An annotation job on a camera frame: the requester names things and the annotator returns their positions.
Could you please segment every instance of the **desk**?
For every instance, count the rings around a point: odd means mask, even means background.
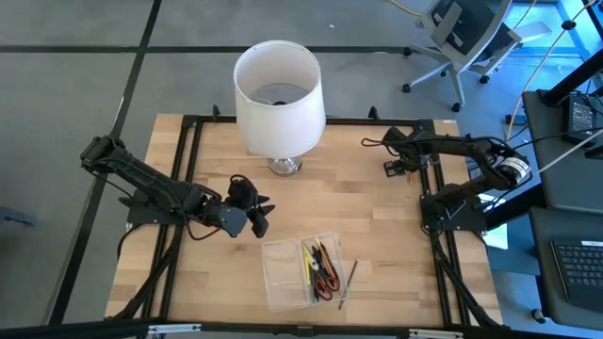
[[[531,227],[542,275],[536,277],[543,314],[556,323],[603,331],[601,314],[572,306],[563,292],[550,242],[559,239],[603,239],[603,217],[553,209],[530,209]]]
[[[533,91],[524,92],[523,100],[532,139],[562,132],[560,107],[544,105],[538,93]],[[603,120],[599,118],[597,123],[603,126]],[[560,137],[536,142],[533,147],[538,167],[545,166],[573,146]],[[584,151],[577,150],[541,173],[540,177],[541,184],[497,207],[487,218],[488,226],[498,226],[524,215],[532,206],[603,214],[603,199],[599,197],[603,191],[603,161],[587,159]]]
[[[183,119],[158,115],[145,161],[169,174]],[[454,121],[435,121],[438,134],[458,135]],[[336,326],[442,326],[429,238],[419,229],[421,183],[406,177],[386,178],[384,148],[365,148],[362,137],[381,139],[386,126],[327,125],[318,146],[303,160],[298,174],[272,174],[266,159],[249,154],[234,123],[204,123],[193,182],[225,194],[231,174],[249,177],[276,209],[269,215],[266,236],[257,239],[247,225],[233,239],[218,233],[202,242],[184,236],[169,319],[248,324],[317,324]],[[190,140],[179,178],[184,177]],[[462,157],[442,155],[444,179],[468,179]],[[435,180],[430,180],[435,190]],[[191,224],[196,235],[210,230]],[[260,246],[266,241],[312,234],[338,234],[347,275],[354,259],[348,301],[271,314],[264,286]],[[157,226],[144,226],[125,241],[106,308],[120,311],[146,279],[157,237]],[[464,281],[480,305],[501,321],[485,247],[471,233],[456,233]],[[152,315],[157,315],[159,282]],[[452,318],[459,322],[452,285],[448,284]]]

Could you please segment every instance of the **keyboard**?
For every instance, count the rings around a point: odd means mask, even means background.
[[[603,241],[554,241],[551,246],[567,300],[603,313]]]

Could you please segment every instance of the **wooden table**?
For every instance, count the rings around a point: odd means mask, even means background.
[[[181,115],[158,115],[145,161],[166,173],[171,164]],[[436,133],[458,135],[455,121],[435,121]],[[184,235],[170,306],[170,320],[263,324],[359,326],[442,326],[440,303],[429,238],[419,229],[421,183],[406,177],[386,178],[383,162],[392,160],[385,148],[365,148],[362,137],[381,139],[387,127],[327,125],[322,140],[303,159],[301,171],[282,178],[272,174],[266,159],[249,154],[235,123],[204,123],[194,182],[223,196],[229,177],[250,178],[276,209],[269,230],[257,239],[251,225],[233,239],[218,233],[204,241]],[[410,128],[402,128],[405,133]],[[187,138],[184,178],[192,140]],[[468,179],[465,161],[442,156],[446,183]],[[430,169],[432,190],[435,180]],[[191,224],[196,235],[210,229]],[[151,266],[157,225],[132,233],[125,241],[106,308],[114,315],[131,299]],[[341,311],[337,303],[283,313],[270,313],[260,247],[266,241],[338,234],[346,275],[360,260],[350,295]],[[488,257],[471,233],[456,232],[464,282],[480,305],[501,321]],[[156,289],[152,315],[158,315],[163,282]],[[448,282],[452,318],[459,322],[452,285]]]

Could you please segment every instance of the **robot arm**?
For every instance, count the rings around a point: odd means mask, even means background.
[[[430,220],[452,219],[465,206],[466,200],[485,191],[516,187],[530,172],[530,163],[525,156],[505,144],[493,142],[490,137],[438,136],[426,130],[406,136],[398,128],[391,127],[383,137],[382,145],[399,156],[399,160],[383,164],[388,177],[426,168],[435,153],[470,157],[480,167],[479,177],[460,185],[447,184],[436,194],[423,197],[422,210],[428,224]],[[502,161],[493,166],[499,158]]]
[[[95,137],[81,154],[82,167],[89,172],[114,173],[146,195],[148,203],[166,215],[176,216],[183,224],[194,220],[215,226],[235,237],[247,219],[253,223],[255,236],[264,236],[269,224],[266,214],[272,206],[260,203],[269,198],[259,196],[252,182],[241,175],[231,178],[229,197],[222,201],[216,191],[201,185],[174,181],[163,173],[136,159],[121,140]],[[130,206],[132,200],[121,200]]]

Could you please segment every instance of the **white lampshade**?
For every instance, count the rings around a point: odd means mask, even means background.
[[[297,43],[273,40],[247,50],[235,66],[236,124],[251,153],[290,158],[320,141],[326,122],[320,67]],[[286,105],[257,103],[250,96],[270,85],[292,85],[308,91]]]

